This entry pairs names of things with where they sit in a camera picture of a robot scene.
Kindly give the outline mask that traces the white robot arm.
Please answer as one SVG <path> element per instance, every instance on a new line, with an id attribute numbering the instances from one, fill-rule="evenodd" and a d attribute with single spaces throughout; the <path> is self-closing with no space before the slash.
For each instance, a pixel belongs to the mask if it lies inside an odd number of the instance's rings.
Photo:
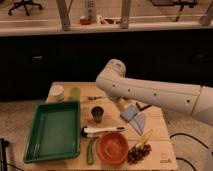
<path id="1" fill-rule="evenodd" d="M 213 127 L 213 88 L 127 78 L 126 66 L 117 59 L 108 61 L 96 78 L 96 86 L 115 101 L 122 97 L 166 108 Z"/>

